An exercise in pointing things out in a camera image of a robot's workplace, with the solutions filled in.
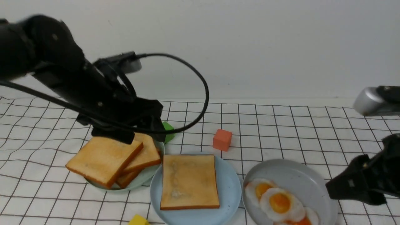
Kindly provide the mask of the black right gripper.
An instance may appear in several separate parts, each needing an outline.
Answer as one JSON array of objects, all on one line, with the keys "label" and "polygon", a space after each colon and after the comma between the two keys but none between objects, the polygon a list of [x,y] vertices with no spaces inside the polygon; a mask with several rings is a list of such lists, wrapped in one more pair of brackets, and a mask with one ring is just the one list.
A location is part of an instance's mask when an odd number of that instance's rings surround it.
[{"label": "black right gripper", "polygon": [[359,155],[353,158],[343,172],[326,183],[331,199],[379,206],[386,204],[384,194],[399,198],[400,135],[389,135],[382,143],[384,148],[374,157]]}]

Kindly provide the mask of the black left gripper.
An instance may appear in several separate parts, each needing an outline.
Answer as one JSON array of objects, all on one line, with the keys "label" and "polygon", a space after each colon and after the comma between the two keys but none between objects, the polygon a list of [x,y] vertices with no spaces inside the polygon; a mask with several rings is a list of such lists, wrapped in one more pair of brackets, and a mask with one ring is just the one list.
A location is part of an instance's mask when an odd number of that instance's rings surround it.
[{"label": "black left gripper", "polygon": [[122,129],[122,125],[134,127],[138,133],[146,133],[158,142],[166,140],[161,120],[163,106],[157,100],[139,98],[132,83],[118,67],[104,61],[86,63],[83,71],[94,78],[89,95],[96,100],[93,106],[84,103],[82,107],[91,112],[91,116],[79,113],[76,121],[92,125],[93,137],[105,137],[124,144],[131,144],[134,132]]}]

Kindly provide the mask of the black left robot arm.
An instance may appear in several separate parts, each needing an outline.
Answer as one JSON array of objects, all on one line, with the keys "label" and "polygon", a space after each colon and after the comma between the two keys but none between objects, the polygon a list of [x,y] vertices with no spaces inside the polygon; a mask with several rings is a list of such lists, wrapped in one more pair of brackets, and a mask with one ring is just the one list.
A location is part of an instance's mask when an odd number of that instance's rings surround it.
[{"label": "black left robot arm", "polygon": [[27,73],[79,110],[76,121],[92,125],[92,135],[131,143],[135,134],[98,119],[164,131],[163,106],[157,100],[136,96],[126,74],[142,68],[134,52],[86,59],[65,23],[35,15],[16,23],[1,19],[1,80]]}]

